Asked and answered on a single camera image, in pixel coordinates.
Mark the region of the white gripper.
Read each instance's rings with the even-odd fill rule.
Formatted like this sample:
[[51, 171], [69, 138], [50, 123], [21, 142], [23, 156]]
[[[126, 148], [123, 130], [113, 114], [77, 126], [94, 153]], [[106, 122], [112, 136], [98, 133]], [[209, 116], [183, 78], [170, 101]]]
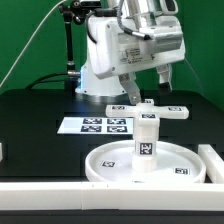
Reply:
[[131, 72], [157, 67], [159, 93], [167, 95], [172, 92], [170, 63], [185, 57], [183, 32], [175, 16], [157, 17], [154, 26], [141, 28], [140, 31], [151, 39], [143, 40], [125, 34], [113, 17], [90, 19], [90, 32], [97, 41], [88, 40], [93, 73], [99, 79], [120, 75], [119, 82], [132, 105], [141, 102], [141, 95], [135, 82], [136, 75]]

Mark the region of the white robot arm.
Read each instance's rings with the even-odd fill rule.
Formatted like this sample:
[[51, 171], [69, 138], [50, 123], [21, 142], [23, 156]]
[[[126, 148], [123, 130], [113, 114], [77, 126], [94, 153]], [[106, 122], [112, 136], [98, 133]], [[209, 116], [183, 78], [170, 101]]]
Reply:
[[159, 91], [172, 91], [172, 67], [185, 58], [176, 0], [81, 0], [87, 59], [77, 92], [95, 102], [141, 101], [136, 73], [154, 68]]

